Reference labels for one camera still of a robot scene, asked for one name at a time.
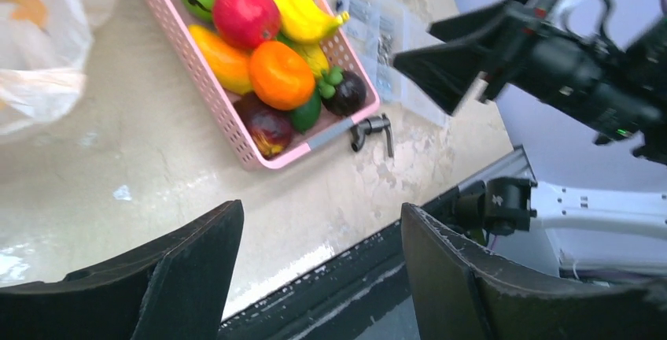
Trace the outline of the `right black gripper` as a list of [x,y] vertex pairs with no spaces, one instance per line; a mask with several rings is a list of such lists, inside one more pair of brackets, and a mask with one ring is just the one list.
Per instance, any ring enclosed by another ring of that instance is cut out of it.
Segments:
[[557,28],[551,0],[499,0],[434,21],[427,33],[440,42],[405,50],[392,67],[448,115],[460,107],[481,73],[479,100],[495,99],[511,84],[609,140],[662,136],[662,18],[626,49],[606,34],[613,0],[589,38]]

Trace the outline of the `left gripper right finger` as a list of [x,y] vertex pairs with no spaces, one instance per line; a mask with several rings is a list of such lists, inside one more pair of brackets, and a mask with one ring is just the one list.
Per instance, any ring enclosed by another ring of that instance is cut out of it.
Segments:
[[404,258],[423,339],[663,339],[666,281],[600,286],[516,264],[410,203]]

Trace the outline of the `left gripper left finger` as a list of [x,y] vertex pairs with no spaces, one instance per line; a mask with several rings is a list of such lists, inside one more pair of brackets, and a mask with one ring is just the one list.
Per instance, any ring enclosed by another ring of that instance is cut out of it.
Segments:
[[1,290],[4,339],[214,339],[244,226],[239,200],[61,281]]

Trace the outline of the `dark purple fake mangosteen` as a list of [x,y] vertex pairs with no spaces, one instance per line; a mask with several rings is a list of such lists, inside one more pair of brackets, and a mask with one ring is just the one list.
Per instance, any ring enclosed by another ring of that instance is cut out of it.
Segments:
[[322,104],[330,113],[351,116],[364,107],[367,87],[356,73],[333,66],[322,70],[321,75],[317,88]]

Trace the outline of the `yellow fake banana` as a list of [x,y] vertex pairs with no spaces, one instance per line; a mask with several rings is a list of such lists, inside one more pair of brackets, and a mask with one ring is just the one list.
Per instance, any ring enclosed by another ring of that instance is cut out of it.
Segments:
[[315,0],[274,0],[281,17],[281,30],[288,38],[303,44],[318,44],[348,22],[344,11],[331,15]]

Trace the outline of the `green fake lime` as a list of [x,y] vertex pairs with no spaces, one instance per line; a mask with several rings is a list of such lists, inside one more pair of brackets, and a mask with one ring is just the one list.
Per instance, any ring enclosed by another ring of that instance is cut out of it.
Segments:
[[289,112],[289,119],[293,128],[301,134],[310,130],[318,122],[321,110],[322,103],[319,90],[315,88],[312,96],[305,104]]

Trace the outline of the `orange fake orange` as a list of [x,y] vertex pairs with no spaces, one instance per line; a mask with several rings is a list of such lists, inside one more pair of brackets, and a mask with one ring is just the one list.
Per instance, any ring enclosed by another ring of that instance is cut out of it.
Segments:
[[282,111],[302,106],[315,90],[307,62],[279,41],[264,42],[251,53],[249,78],[258,98]]

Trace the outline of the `dark brown fake fruit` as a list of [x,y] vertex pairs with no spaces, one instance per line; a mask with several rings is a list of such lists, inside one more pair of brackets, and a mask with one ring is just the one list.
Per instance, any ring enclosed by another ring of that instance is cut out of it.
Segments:
[[294,131],[287,115],[265,104],[255,92],[241,96],[233,107],[266,159],[277,157],[293,141]]

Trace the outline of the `red fake tomato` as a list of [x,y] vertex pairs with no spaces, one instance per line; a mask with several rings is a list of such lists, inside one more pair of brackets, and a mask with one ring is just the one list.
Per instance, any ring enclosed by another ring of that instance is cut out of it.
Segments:
[[215,0],[212,20],[222,40],[242,50],[274,39],[282,25],[274,0]]

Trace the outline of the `orange yellow fake mango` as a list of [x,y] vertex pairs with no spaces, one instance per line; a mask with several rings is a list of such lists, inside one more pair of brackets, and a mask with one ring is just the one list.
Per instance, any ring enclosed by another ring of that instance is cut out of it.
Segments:
[[249,78],[249,54],[225,43],[219,35],[199,24],[188,31],[221,86],[237,95],[253,90]]

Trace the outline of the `translucent orange plastic bag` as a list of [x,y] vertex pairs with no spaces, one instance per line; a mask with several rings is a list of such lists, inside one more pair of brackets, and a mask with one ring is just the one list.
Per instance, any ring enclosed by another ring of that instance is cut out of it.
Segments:
[[117,0],[1,0],[1,141],[26,138],[84,96],[94,32]]

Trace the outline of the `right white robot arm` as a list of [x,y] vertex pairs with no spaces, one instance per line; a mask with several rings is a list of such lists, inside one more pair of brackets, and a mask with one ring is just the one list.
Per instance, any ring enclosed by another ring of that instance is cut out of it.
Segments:
[[429,26],[438,44],[396,54],[392,66],[452,115],[477,77],[482,102],[498,100],[510,136],[560,183],[662,187],[666,165],[666,0],[622,0],[626,48],[606,32],[613,0],[594,31],[566,24],[577,0],[456,0],[465,12]]

